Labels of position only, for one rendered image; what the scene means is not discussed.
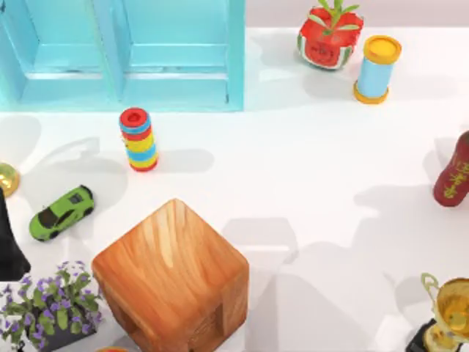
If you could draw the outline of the wooden block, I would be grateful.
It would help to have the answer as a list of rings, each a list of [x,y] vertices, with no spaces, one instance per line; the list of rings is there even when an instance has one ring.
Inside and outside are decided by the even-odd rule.
[[[99,253],[92,271],[141,352],[215,352],[246,319],[248,261],[178,199]]]

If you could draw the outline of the blue and yellow can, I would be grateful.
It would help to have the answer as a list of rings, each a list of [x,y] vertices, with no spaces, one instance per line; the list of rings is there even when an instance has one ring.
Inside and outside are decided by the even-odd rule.
[[[373,35],[363,45],[363,61],[354,84],[355,98],[365,104],[382,103],[388,96],[388,85],[402,46],[386,35]]]

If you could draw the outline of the stack of coloured rings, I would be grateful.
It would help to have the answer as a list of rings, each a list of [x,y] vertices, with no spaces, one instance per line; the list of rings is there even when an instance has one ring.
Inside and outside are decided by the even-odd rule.
[[[148,113],[138,107],[125,109],[119,117],[119,126],[131,168],[137,172],[154,169],[158,150]]]

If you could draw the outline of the red bottle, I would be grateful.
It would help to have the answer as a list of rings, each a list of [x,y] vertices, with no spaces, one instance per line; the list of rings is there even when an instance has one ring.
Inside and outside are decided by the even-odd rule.
[[[469,194],[469,131],[457,140],[454,153],[440,173],[434,187],[433,197],[443,207],[456,207]]]

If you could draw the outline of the green toy car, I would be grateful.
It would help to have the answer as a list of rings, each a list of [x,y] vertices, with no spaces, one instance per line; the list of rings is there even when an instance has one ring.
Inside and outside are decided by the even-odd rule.
[[[30,235],[41,242],[52,240],[94,209],[93,193],[80,185],[37,213],[29,223]]]

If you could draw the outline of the gold ball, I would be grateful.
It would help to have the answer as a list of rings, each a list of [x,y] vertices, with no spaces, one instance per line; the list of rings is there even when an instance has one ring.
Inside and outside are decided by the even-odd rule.
[[[19,187],[20,174],[11,165],[0,163],[0,187],[6,198],[10,197]]]

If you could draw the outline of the gold trophy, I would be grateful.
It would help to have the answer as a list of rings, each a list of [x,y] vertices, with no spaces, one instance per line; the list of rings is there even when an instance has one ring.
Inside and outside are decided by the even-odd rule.
[[[460,352],[469,344],[469,278],[456,278],[440,285],[435,276],[421,275],[432,300],[434,317],[417,331],[405,352]]]

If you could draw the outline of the watermelon plant pot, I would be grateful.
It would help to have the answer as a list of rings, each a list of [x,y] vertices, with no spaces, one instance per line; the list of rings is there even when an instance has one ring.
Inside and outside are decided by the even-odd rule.
[[[300,56],[310,65],[326,70],[341,69],[351,57],[363,28],[359,6],[344,0],[317,0],[297,36]]]

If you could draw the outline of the purple flower plant pot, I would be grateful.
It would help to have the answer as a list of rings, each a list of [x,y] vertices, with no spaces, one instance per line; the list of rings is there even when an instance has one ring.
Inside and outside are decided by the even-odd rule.
[[[36,352],[53,352],[97,332],[102,321],[99,290],[84,262],[65,261],[53,276],[0,287],[0,338],[12,352],[30,342]]]

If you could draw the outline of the light blue rack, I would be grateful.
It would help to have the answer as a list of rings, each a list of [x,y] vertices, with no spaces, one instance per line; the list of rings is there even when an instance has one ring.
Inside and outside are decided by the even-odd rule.
[[[239,111],[245,0],[0,0],[0,111]]]

